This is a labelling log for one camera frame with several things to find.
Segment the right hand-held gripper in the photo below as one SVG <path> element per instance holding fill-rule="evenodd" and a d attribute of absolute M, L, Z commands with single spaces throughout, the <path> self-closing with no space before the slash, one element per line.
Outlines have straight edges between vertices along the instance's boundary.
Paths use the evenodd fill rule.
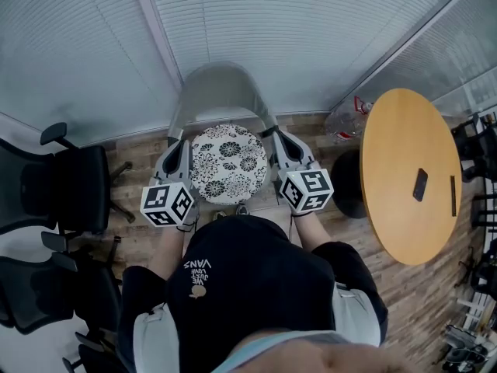
<path fill-rule="evenodd" d="M 323 209 L 334 193 L 328 171 L 313 161 L 313 153 L 300 138 L 286 131 L 272 134 L 273 161 L 280 169 L 277 187 L 293 213 Z"/>

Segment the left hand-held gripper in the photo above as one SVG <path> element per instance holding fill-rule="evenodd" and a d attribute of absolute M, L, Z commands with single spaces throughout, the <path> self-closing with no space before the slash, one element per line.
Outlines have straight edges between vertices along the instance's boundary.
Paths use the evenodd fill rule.
<path fill-rule="evenodd" d="M 198 222 L 199 204 L 190 179 L 166 178 L 179 168 L 180 160 L 182 176 L 191 177 L 193 149 L 188 139 L 167 148 L 156 162 L 155 175 L 142 190 L 140 213 L 155 227 L 194 227 Z"/>

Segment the round floral black white cushion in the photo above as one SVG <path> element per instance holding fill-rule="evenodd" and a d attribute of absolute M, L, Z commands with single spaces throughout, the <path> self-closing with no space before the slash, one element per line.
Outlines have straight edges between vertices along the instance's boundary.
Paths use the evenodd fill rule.
<path fill-rule="evenodd" d="M 209 127 L 193 139 L 192 151 L 193 186 L 211 204 L 245 202 L 265 181 L 266 151 L 260 139 L 242 126 Z"/>

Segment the grey armchair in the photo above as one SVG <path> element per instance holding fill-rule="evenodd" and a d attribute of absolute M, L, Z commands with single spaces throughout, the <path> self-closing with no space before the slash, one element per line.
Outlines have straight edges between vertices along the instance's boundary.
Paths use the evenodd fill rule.
<path fill-rule="evenodd" d="M 249 73 L 236 64 L 207 64 L 192 72 L 183 84 L 168 131 L 168 146 L 182 141 L 184 127 L 199 114 L 213 109 L 242 108 L 254 113 L 264 129 L 276 119 L 262 100 Z"/>

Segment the person's right forearm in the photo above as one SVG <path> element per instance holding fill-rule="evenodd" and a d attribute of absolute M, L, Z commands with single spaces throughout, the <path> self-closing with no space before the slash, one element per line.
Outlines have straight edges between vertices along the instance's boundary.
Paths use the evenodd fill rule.
<path fill-rule="evenodd" d="M 316 213 L 293 219 L 303 249 L 312 251 L 332 241 Z"/>

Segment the person's left forearm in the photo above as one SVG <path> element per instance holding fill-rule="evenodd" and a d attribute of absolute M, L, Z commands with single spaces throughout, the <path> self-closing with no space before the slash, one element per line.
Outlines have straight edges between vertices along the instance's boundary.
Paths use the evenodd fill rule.
<path fill-rule="evenodd" d="M 184 239 L 185 233 L 177 228 L 164 228 L 148 269 L 167 281 L 182 260 Z"/>

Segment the black office chair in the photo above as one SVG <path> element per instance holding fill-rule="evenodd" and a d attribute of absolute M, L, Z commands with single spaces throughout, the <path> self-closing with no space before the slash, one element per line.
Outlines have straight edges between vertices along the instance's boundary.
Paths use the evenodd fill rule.
<path fill-rule="evenodd" d="M 88 332 L 86 335 L 76 332 L 75 337 L 79 341 L 78 360 L 71 362 L 62 358 L 68 373 L 76 373 L 81 366 L 86 373 L 129 373 L 104 332 Z"/>
<path fill-rule="evenodd" d="M 482 132 L 468 135 L 466 127 L 477 126 L 480 117 L 475 113 L 471 120 L 463 122 L 450 130 L 453 135 L 460 161 L 472 161 L 473 165 L 464 169 L 461 178 L 470 183 L 474 178 L 483 177 L 497 182 L 497 121 L 483 120 Z"/>
<path fill-rule="evenodd" d="M 120 243 L 116 236 L 105 262 L 88 245 L 36 263 L 0 256 L 0 325 L 27 335 L 76 315 L 89 330 L 115 333 L 121 293 L 112 265 Z"/>
<path fill-rule="evenodd" d="M 63 146 L 46 155 L 23 151 L 0 138 L 0 235 L 31 226 L 77 235 L 100 233 L 107 229 L 111 211 L 134 222 L 134 215 L 110 196 L 113 182 L 132 163 L 110 172 L 103 146 L 79 148 L 66 135 L 64 122 L 45 129 L 41 145 Z"/>

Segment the clear plastic jug red cap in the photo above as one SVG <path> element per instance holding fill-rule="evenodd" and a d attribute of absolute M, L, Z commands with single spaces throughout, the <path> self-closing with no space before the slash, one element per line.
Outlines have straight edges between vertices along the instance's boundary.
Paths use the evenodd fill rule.
<path fill-rule="evenodd" d="M 365 128 L 367 118 L 374 104 L 354 96 L 342 103 L 325 119 L 325 133 L 334 142 L 359 138 Z"/>

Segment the round wooden table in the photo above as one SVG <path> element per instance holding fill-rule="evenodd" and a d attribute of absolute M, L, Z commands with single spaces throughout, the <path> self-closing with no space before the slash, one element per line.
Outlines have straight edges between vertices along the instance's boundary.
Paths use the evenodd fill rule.
<path fill-rule="evenodd" d="M 419 168 L 428 174 L 422 202 L 413 196 Z M 461 165 L 454 138 L 437 108 L 409 89 L 392 89 L 374 104 L 360 147 L 344 152 L 331 173 L 336 207 L 349 218 L 368 218 L 380 244 L 405 265 L 435 257 L 449 240 L 450 176 L 457 214 Z"/>

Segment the person's black t-shirt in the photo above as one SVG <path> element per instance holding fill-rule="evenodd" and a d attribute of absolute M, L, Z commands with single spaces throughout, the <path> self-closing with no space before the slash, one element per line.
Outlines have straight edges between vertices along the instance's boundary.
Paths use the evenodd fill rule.
<path fill-rule="evenodd" d="M 167 281 L 145 267 L 124 271 L 118 354 L 129 371 L 141 370 L 135 325 L 163 318 L 162 333 L 142 334 L 160 361 L 151 373 L 211 373 L 263 330 L 326 330 L 377 346 L 388 329 L 388 310 L 351 245 L 307 251 L 252 215 L 203 226 Z"/>

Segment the black phone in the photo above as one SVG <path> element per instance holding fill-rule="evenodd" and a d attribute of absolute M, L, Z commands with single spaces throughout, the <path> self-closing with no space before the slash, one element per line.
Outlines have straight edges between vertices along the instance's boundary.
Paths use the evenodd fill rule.
<path fill-rule="evenodd" d="M 428 182 L 428 174 L 427 174 L 427 172 L 424 169 L 419 168 L 418 173 L 417 173 L 417 177 L 416 177 L 416 180 L 415 180 L 415 186 L 414 186 L 413 194 L 412 194 L 412 196 L 418 202 L 422 202 L 422 200 L 423 200 L 424 193 L 425 193 L 425 190 L 426 190 L 427 182 Z"/>

